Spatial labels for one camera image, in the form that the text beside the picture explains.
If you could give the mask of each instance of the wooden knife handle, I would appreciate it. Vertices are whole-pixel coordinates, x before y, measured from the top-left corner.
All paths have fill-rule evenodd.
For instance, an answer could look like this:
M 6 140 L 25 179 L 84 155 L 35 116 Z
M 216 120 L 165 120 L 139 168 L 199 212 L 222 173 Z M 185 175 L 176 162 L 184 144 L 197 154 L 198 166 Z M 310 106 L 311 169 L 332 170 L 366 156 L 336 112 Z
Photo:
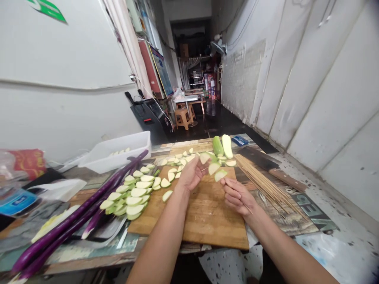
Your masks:
M 279 169 L 271 169 L 268 171 L 270 174 L 272 174 L 274 177 L 280 179 L 281 181 L 285 182 L 289 186 L 292 186 L 293 188 L 297 189 L 298 191 L 305 192 L 307 189 L 307 186 L 294 178 L 291 178 L 289 175 L 287 175 L 285 172 Z

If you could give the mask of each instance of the blue object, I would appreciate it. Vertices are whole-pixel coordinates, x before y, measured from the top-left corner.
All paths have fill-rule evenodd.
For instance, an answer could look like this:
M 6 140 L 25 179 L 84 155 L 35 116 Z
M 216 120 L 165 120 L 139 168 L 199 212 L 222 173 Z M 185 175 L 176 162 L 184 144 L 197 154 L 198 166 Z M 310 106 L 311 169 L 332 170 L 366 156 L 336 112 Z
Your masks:
M 249 141 L 247 141 L 239 135 L 232 137 L 232 141 L 240 147 L 249 144 Z
M 14 216 L 23 211 L 39 197 L 21 188 L 8 187 L 0 189 L 0 213 Z

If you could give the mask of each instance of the curtain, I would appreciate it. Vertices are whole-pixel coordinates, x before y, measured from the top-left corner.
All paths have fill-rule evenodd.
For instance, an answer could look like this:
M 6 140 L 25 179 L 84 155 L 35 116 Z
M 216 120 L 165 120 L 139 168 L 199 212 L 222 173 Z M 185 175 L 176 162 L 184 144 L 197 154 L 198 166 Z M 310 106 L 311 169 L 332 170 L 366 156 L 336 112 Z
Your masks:
M 188 70 L 198 65 L 201 57 L 190 57 L 187 61 L 178 58 L 180 78 L 182 79 L 183 90 L 190 89 L 190 82 L 188 80 Z
M 145 97 L 151 97 L 152 91 L 147 77 L 145 63 L 139 49 L 137 37 L 129 16 L 125 0 L 103 0 L 109 12 L 118 40 L 128 59 L 131 71 L 137 77 L 137 86 Z

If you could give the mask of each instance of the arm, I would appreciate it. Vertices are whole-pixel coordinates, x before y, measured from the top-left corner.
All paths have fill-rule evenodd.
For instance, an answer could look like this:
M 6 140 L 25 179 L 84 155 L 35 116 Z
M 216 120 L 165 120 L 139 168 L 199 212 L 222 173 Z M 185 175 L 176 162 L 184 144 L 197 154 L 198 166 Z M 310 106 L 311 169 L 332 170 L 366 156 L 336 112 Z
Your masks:
M 170 283 L 180 244 L 190 192 L 207 170 L 195 157 L 182 170 L 158 222 L 141 250 L 126 281 L 127 284 Z
M 338 283 L 317 260 L 271 220 L 241 183 L 225 178 L 221 184 L 224 186 L 226 204 L 243 216 L 288 284 Z

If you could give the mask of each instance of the wooden cutting board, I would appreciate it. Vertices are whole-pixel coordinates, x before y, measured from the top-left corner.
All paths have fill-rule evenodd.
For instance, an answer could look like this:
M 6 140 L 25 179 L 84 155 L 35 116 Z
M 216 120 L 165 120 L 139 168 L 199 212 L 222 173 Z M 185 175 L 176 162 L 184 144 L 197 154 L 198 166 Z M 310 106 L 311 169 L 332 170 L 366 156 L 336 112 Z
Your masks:
M 167 179 L 168 170 L 171 168 L 164 166 L 159 176 Z M 223 169 L 228 172 L 228 177 L 236 178 L 234 168 Z M 150 234 L 165 207 L 162 201 L 163 194 L 168 190 L 174 190 L 177 182 L 178 179 L 175 179 L 169 188 L 151 193 L 148 206 L 137 220 L 131 222 L 128 232 Z M 224 191 L 220 182 L 214 181 L 214 176 L 204 176 L 191 193 L 183 241 L 249 249 L 244 220 L 241 215 L 225 205 Z

